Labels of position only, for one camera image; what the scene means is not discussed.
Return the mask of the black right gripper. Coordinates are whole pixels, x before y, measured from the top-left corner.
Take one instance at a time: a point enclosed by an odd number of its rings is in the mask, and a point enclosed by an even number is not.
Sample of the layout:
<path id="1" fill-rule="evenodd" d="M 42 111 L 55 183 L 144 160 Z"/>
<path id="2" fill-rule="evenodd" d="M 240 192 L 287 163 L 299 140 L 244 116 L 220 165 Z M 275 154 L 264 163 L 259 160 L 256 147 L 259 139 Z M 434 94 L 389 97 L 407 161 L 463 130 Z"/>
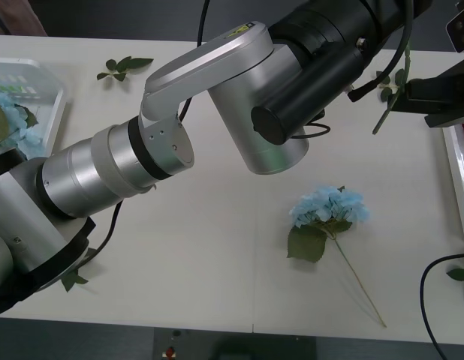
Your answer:
<path id="1" fill-rule="evenodd" d="M 393 112 L 429 113 L 425 120 L 430 128 L 464 124 L 464 60 L 436 78 L 411 79 L 405 95 L 396 100 Z"/>

